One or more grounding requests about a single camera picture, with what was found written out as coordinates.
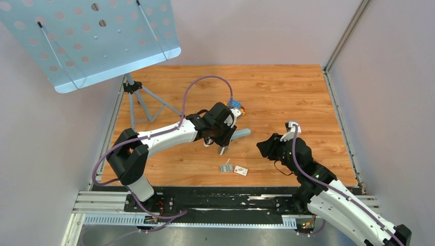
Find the white staple box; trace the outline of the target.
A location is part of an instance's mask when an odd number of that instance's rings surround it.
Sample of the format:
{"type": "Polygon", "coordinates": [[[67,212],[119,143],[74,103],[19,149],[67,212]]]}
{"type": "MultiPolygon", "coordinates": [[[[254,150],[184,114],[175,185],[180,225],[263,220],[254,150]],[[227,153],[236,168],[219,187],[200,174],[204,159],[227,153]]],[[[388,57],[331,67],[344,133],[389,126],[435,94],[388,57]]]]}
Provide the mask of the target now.
{"type": "Polygon", "coordinates": [[[248,169],[240,166],[235,166],[234,172],[243,176],[247,176],[248,169]]]}

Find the grey white stapler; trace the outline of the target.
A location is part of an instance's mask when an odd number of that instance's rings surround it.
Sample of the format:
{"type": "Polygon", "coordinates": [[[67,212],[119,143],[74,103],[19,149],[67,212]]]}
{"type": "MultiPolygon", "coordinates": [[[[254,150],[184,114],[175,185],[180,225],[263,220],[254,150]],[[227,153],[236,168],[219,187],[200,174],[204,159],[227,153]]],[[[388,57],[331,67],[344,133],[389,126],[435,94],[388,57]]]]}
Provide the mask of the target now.
{"type": "MultiPolygon", "coordinates": [[[[251,130],[249,128],[244,128],[244,129],[241,129],[241,130],[236,130],[233,133],[233,135],[232,135],[232,137],[230,139],[230,143],[232,143],[236,139],[249,136],[250,134],[251,134],[251,130]]],[[[228,151],[228,149],[229,149],[229,145],[224,146],[224,147],[219,147],[218,154],[219,155],[223,155],[225,152],[228,151]]]]}

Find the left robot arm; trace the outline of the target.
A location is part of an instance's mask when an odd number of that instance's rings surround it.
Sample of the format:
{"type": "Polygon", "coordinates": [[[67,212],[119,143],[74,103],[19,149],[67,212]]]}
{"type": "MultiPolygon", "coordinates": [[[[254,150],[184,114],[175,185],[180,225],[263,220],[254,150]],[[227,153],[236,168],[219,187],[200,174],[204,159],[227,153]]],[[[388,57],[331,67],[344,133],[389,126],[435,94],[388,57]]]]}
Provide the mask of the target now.
{"type": "Polygon", "coordinates": [[[124,130],[106,156],[118,181],[137,198],[137,205],[145,212],[157,205],[155,191],[145,177],[147,160],[158,152],[174,146],[204,140],[205,145],[229,145],[235,133],[236,121],[242,116],[238,108],[217,102],[210,110],[187,115],[181,122],[153,131],[124,130]]]}

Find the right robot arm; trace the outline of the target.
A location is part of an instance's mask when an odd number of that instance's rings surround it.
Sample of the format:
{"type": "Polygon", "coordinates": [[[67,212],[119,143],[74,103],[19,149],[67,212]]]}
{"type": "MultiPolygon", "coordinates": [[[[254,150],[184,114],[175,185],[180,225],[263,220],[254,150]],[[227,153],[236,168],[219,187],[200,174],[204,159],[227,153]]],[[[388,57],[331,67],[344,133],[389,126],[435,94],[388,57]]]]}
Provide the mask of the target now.
{"type": "Polygon", "coordinates": [[[274,133],[256,144],[260,154],[281,162],[297,178],[293,208],[300,214],[319,215],[357,245],[409,245],[412,232],[395,225],[359,200],[329,169],[315,161],[301,138],[281,141],[274,133]]]}

